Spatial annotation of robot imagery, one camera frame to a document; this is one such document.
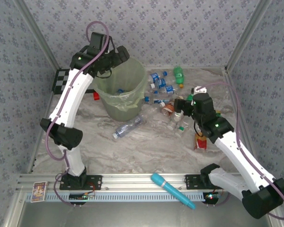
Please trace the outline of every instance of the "small card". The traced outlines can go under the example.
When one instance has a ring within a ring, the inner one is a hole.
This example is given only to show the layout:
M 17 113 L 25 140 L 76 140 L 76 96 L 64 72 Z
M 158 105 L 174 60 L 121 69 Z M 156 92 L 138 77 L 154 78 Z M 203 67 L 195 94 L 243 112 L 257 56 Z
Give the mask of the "small card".
M 47 182 L 35 182 L 31 202 L 45 201 Z

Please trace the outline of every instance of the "wall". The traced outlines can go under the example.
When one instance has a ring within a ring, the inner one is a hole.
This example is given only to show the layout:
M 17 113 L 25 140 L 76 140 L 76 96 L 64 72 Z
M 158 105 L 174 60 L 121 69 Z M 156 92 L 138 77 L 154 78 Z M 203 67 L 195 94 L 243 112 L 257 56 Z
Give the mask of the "wall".
M 269 6 L 231 75 L 259 161 L 284 178 L 284 0 Z
M 116 45 L 144 65 L 225 65 L 257 2 L 26 0 L 59 65 L 67 68 L 88 44 L 85 28 L 93 20 L 104 22 Z
M 0 226 L 27 170 L 54 71 L 11 0 L 0 1 Z

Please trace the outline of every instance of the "marble floor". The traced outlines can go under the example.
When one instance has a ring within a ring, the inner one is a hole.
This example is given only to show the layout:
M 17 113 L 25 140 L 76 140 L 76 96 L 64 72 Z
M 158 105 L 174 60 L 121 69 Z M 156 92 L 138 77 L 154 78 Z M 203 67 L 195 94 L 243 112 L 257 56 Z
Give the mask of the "marble floor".
M 221 70 L 186 69 L 183 94 L 192 87 L 224 81 Z M 228 90 L 223 85 L 208 88 L 214 107 L 220 110 L 235 126 L 234 110 Z M 60 96 L 54 96 L 51 111 Z M 123 124 L 111 119 L 100 100 L 94 101 L 92 94 L 85 94 L 77 112 L 75 128 L 83 131 L 80 144 L 82 160 L 88 173 L 198 173 L 211 163 L 217 163 L 228 172 L 237 172 L 230 160 L 208 140 L 207 150 L 194 150 L 194 130 L 189 129 L 181 138 L 166 128 L 169 119 L 157 113 L 145 125 L 140 126 L 120 139 L 112 133 Z M 50 141 L 53 154 L 60 157 L 58 147 Z M 43 139 L 38 148 L 33 174 L 60 173 L 65 170 L 64 162 L 52 160 Z

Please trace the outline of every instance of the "wastebasket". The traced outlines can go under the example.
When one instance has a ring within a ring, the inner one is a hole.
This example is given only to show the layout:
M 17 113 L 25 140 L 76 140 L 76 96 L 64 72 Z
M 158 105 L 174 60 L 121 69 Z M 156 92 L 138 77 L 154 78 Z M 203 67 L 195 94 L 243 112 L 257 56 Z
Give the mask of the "wastebasket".
M 121 122 L 135 117 L 142 107 L 147 85 L 146 70 L 140 62 L 129 58 L 112 69 L 107 79 L 95 78 L 92 87 L 99 93 L 108 115 Z M 116 94 L 122 89 L 124 93 Z

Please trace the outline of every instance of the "red snack package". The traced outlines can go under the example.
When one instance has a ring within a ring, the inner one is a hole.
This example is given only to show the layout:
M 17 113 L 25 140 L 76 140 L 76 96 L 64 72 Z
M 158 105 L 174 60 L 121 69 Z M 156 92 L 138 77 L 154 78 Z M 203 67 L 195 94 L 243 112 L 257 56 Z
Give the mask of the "red snack package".
M 207 140 L 205 136 L 198 136 L 198 134 L 195 134 L 195 149 L 207 149 Z

